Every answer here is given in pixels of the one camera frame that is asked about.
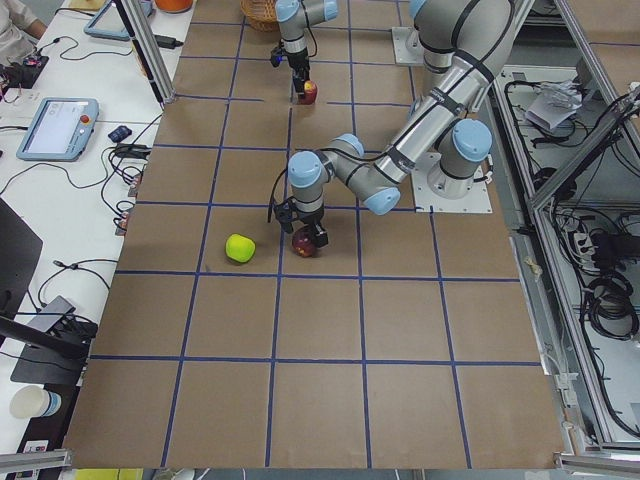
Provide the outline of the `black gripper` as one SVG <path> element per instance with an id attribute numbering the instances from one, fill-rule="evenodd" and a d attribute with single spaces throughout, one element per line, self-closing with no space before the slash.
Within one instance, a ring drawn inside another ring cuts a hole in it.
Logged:
<path id="1" fill-rule="evenodd" d="M 313 242 L 317 247 L 325 247 L 328 245 L 328 233 L 322 225 L 322 219 L 324 217 L 324 204 L 320 203 L 316 206 L 303 204 L 302 202 L 295 202 L 295 212 L 297 220 L 301 223 L 301 227 L 296 230 L 297 233 L 306 231 L 310 235 L 313 235 Z M 294 221 L 285 221 L 283 223 L 283 230 L 287 234 L 294 232 Z"/>

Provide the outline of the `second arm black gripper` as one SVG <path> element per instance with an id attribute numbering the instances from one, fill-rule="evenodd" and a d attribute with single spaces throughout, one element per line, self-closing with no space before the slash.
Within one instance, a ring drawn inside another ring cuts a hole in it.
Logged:
<path id="1" fill-rule="evenodd" d="M 308 95 L 310 71 L 308 49 L 304 48 L 301 51 L 288 52 L 287 59 L 290 68 L 293 70 L 292 81 L 295 93 L 297 95 Z"/>

